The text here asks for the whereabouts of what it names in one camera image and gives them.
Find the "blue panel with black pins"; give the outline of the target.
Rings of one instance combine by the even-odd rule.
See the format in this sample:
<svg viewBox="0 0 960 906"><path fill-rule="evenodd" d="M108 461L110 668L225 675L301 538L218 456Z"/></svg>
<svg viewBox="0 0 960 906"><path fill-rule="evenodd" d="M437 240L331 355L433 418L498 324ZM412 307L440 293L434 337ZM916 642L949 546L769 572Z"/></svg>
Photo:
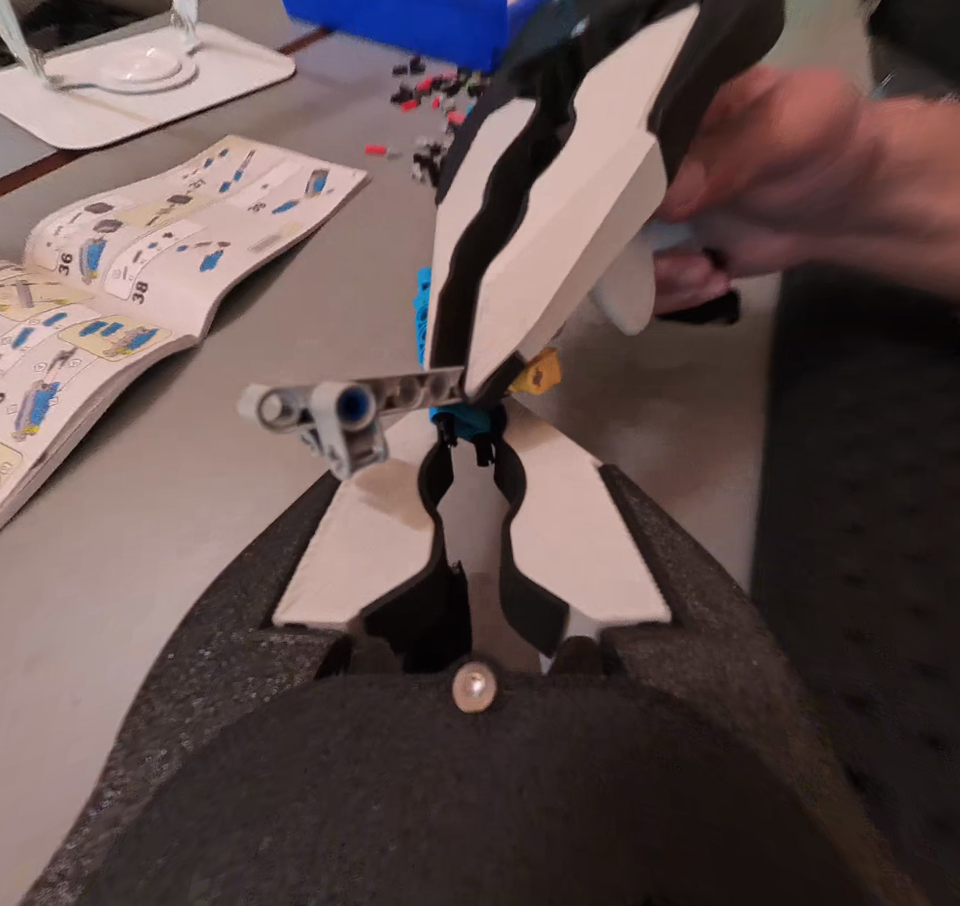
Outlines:
<svg viewBox="0 0 960 906"><path fill-rule="evenodd" d="M414 328L417 360L425 365L428 307L431 291L431 268L425 266L416 272L416 294L413 299ZM448 447L459 441L473 445L478 467L492 466L496 461L496 426L494 415L483 409L464 404L429 408L429 420L436 427L438 437Z"/></svg>

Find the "person's right forearm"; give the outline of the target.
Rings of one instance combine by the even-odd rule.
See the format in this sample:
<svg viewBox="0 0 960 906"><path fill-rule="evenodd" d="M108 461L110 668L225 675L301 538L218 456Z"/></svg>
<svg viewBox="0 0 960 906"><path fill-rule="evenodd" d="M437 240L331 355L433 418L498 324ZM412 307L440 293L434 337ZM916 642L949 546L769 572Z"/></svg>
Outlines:
<svg viewBox="0 0 960 906"><path fill-rule="evenodd" d="M864 214L870 263L958 296L958 101L874 99L866 117L875 145Z"/></svg>

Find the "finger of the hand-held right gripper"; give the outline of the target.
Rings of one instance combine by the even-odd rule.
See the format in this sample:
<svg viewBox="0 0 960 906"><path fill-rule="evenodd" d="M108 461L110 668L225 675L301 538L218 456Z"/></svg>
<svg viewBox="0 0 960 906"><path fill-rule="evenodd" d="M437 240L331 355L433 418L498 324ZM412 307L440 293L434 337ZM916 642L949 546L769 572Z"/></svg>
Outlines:
<svg viewBox="0 0 960 906"><path fill-rule="evenodd" d="M569 96L483 96L444 158L429 369L517 371L570 317L570 265L535 185L570 132Z"/></svg>
<svg viewBox="0 0 960 906"><path fill-rule="evenodd" d="M668 74L669 18L586 72L566 141L481 280L464 365L468 401L479 404L511 358L546 346L663 198L666 168L648 123Z"/></svg>

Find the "pile of small building pieces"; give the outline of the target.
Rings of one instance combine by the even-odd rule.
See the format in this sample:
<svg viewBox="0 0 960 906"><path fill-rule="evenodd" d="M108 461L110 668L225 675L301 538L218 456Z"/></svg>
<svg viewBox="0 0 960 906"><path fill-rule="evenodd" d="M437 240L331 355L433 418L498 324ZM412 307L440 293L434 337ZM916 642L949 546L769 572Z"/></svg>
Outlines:
<svg viewBox="0 0 960 906"><path fill-rule="evenodd" d="M433 69L425 57L412 55L395 62L390 77L391 108L423 126L407 150L412 179L436 189L453 142L493 75L467 67Z"/></svg>

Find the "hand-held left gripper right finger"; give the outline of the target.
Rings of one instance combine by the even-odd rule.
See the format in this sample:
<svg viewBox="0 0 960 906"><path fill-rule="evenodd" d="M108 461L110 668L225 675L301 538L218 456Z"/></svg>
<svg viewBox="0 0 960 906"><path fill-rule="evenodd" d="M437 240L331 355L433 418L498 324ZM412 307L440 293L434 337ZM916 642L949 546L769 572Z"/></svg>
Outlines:
<svg viewBox="0 0 960 906"><path fill-rule="evenodd" d="M604 464L522 404L505 405L494 482L501 528L500 608L544 660L570 637L672 620Z"/></svg>

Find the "black perforated pad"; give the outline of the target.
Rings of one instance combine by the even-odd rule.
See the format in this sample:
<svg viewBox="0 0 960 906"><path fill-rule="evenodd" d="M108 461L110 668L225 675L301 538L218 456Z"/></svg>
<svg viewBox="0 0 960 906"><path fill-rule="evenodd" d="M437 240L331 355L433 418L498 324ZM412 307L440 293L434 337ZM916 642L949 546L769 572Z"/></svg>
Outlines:
<svg viewBox="0 0 960 906"><path fill-rule="evenodd" d="M846 781L932 904L958 904L958 309L785 276L750 592Z"/></svg>

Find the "white laptop stand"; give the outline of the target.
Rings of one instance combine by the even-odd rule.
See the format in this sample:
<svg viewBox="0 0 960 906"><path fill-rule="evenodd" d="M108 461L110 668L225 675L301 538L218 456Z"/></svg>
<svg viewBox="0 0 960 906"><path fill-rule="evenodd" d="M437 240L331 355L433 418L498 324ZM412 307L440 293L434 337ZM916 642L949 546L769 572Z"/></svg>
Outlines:
<svg viewBox="0 0 960 906"><path fill-rule="evenodd" d="M47 59L1 0L1 114L56 150L86 152L289 80L294 59L205 24L200 0L172 0L170 23Z"/></svg>

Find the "person's right hand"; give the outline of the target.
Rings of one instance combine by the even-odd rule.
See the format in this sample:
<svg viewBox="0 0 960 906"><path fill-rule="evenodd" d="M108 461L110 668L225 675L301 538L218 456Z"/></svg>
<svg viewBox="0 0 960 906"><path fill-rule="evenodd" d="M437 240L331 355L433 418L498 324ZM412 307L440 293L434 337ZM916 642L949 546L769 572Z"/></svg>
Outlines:
<svg viewBox="0 0 960 906"><path fill-rule="evenodd" d="M877 106L830 70L762 64L724 84L656 210L694 240L654 255L654 312L691 310L735 279L810 260L846 226L875 165Z"/></svg>

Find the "short grey connector piece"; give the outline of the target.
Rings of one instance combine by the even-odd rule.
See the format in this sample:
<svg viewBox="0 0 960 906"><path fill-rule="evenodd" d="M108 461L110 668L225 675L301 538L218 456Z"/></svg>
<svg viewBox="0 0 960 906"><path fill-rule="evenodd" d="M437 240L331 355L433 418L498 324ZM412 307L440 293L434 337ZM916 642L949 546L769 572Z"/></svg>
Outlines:
<svg viewBox="0 0 960 906"><path fill-rule="evenodd" d="M386 435L380 419L357 432L346 432L335 425L325 424L318 429L270 433L299 437L314 455L326 460L329 471L339 481L349 480L361 470L384 464L389 459Z"/></svg>

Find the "yellow connector piece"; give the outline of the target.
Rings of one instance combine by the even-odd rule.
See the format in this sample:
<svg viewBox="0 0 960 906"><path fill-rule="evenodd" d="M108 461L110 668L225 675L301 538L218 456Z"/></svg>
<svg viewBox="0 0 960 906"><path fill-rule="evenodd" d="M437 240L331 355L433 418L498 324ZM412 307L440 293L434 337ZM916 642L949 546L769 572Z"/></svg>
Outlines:
<svg viewBox="0 0 960 906"><path fill-rule="evenodd" d="M558 349L547 346L514 378L509 393L513 396L543 396L561 384L562 378Z"/></svg>

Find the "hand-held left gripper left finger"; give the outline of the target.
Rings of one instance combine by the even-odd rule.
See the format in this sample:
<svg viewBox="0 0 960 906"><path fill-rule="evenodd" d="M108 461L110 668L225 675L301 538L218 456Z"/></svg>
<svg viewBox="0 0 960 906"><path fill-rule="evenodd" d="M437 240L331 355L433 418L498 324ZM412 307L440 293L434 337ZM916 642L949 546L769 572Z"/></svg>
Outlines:
<svg viewBox="0 0 960 906"><path fill-rule="evenodd" d="M464 657L469 589L438 509L452 485L450 449L431 422L397 422L387 441L384 463L331 487L271 624L370 637L396 657Z"/></svg>

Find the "instruction booklet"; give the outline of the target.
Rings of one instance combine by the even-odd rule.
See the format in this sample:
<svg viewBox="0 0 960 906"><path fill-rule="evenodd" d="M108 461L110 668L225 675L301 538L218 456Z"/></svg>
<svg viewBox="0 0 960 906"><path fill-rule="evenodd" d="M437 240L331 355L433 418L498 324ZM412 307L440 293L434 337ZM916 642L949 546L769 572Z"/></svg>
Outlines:
<svg viewBox="0 0 960 906"><path fill-rule="evenodd" d="M1 269L1 522L130 384L195 348L224 297L369 180L226 136L161 174L44 217Z"/></svg>

